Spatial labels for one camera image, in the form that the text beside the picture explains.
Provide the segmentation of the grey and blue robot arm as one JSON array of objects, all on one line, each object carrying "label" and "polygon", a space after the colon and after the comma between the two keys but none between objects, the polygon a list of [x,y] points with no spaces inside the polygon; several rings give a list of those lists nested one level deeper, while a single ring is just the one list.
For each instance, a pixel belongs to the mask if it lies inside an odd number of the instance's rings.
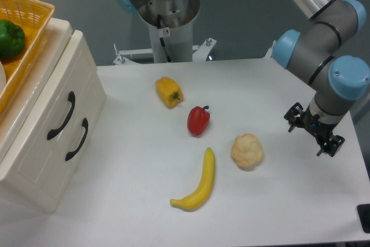
[{"label": "grey and blue robot arm", "polygon": [[[334,53],[367,19],[356,0],[293,0],[312,22],[300,33],[286,31],[271,47],[272,58],[315,90],[307,108],[294,104],[285,114],[290,128],[303,128],[333,156],[344,138],[333,130],[369,86],[369,66],[353,56]],[[205,60],[208,51],[193,49],[193,21],[200,0],[116,0],[128,13],[138,13],[147,24],[155,62]]]}]

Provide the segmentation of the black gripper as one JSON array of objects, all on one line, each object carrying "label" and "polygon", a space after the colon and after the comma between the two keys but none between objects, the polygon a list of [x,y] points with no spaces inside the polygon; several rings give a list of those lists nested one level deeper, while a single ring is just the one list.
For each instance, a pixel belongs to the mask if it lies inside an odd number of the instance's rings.
[{"label": "black gripper", "polygon": [[310,111],[304,111],[302,105],[296,102],[284,115],[284,119],[289,124],[288,132],[293,129],[304,128],[308,133],[315,137],[317,144],[320,146],[316,156],[322,153],[334,157],[342,144],[345,142],[344,137],[333,135],[332,131],[337,124],[326,124],[319,121],[319,115],[314,116]]}]

